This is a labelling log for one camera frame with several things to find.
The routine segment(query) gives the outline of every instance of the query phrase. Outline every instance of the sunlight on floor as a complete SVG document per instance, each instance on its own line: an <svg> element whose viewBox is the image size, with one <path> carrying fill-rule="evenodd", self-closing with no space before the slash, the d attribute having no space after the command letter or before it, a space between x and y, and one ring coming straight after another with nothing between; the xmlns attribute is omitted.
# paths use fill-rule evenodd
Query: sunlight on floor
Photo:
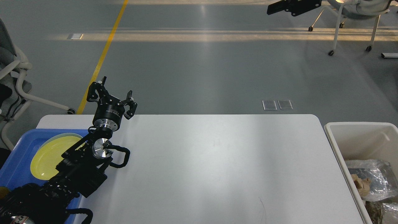
<svg viewBox="0 0 398 224"><path fill-rule="evenodd" d="M111 4L123 4L123 0ZM272 0L129 0L129 5L247 5L270 4Z"/></svg>
<svg viewBox="0 0 398 224"><path fill-rule="evenodd" d="M49 36L49 40L67 40L69 34ZM339 41L370 41L372 29L348 29L339 32ZM108 31L84 33L81 40L107 41ZM274 29L268 31L228 31L228 30L131 30L118 31L113 42L239 42L263 40L333 40L334 28L315 28L313 32L295 29ZM398 41L398 30L381 27L376 41Z"/></svg>

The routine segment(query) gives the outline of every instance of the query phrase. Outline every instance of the gray floor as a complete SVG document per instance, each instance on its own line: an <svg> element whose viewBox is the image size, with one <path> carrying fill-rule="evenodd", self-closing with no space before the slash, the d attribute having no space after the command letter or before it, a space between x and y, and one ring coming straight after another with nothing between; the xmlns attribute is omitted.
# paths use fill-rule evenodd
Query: gray floor
<svg viewBox="0 0 398 224"><path fill-rule="evenodd" d="M274 1L130 0L99 77L111 94L132 89L137 114L315 114L337 121L398 125L398 7L381 17L365 52L372 20L348 20L336 53L336 18L325 12L268 16ZM34 68L32 94L78 108L122 7L121 0L0 2L0 17ZM67 40L84 33L82 40ZM294 110L264 111L262 100L289 99ZM84 114L94 113L88 103ZM16 143L46 114L34 102L10 130Z"/></svg>

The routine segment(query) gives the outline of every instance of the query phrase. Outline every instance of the yellow plate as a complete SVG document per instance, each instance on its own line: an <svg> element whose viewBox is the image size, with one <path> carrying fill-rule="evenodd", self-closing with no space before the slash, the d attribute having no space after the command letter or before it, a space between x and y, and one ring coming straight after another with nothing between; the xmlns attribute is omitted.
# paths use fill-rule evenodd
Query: yellow plate
<svg viewBox="0 0 398 224"><path fill-rule="evenodd" d="M64 153L82 137L74 133L64 133L46 141L30 163L30 172L40 180L49 180L58 173L56 165L62 161Z"/></svg>

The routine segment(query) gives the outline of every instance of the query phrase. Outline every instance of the robotic arm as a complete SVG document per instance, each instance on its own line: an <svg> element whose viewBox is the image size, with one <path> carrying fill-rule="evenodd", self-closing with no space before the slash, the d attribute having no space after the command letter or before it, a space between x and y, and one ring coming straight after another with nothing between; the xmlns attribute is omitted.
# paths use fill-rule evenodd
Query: robotic arm
<svg viewBox="0 0 398 224"><path fill-rule="evenodd" d="M132 91L121 101L108 93L105 81L106 77L89 87L87 101L98 105L89 133L62 154L63 160L56 166L58 174L43 186L28 183L0 201L0 224L63 224L70 214L86 214L82 224L91 223L90 209L67 206L79 194L87 198L96 191L107 179L104 172L108 166L126 166L130 151L113 145L109 139L120 128L122 116L132 118L137 108ZM112 162L113 150L125 154L123 163Z"/></svg>

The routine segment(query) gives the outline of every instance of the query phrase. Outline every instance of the black cable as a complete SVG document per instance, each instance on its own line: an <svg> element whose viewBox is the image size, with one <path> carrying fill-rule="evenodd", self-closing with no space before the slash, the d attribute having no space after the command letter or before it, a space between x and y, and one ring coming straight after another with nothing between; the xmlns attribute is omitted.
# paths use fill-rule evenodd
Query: black cable
<svg viewBox="0 0 398 224"><path fill-rule="evenodd" d="M86 214L87 217L82 221L82 224L90 224L93 220L93 212L88 208L74 208L66 209L69 214Z"/></svg>
<svg viewBox="0 0 398 224"><path fill-rule="evenodd" d="M12 112L12 115L10 116L11 118L13 118L15 116L15 113L17 112L17 109L24 103L26 103L26 100L22 99L20 104L14 108L14 111Z"/></svg>
<svg viewBox="0 0 398 224"><path fill-rule="evenodd" d="M95 129L91 129L91 128L95 128L94 126L90 126L87 131L88 133L93 133L95 131Z"/></svg>
<svg viewBox="0 0 398 224"><path fill-rule="evenodd" d="M11 112L12 107L13 107L16 103L18 103L19 100L20 100L20 96L18 95L17 100L16 100L13 104L11 104L10 108L8 109L8 112L7 112L7 114L6 114L6 117L8 117L8 115L9 115L10 112Z"/></svg>
<svg viewBox="0 0 398 224"><path fill-rule="evenodd" d="M129 162L129 158L130 158L130 150L128 150L127 148L118 146L118 145L109 145L106 148L107 149L114 149L116 151L125 153L125 157L124 157L124 160L123 160L122 164L110 163L109 166L114 167L114 168L122 168L122 167L125 167L127 165L127 163Z"/></svg>

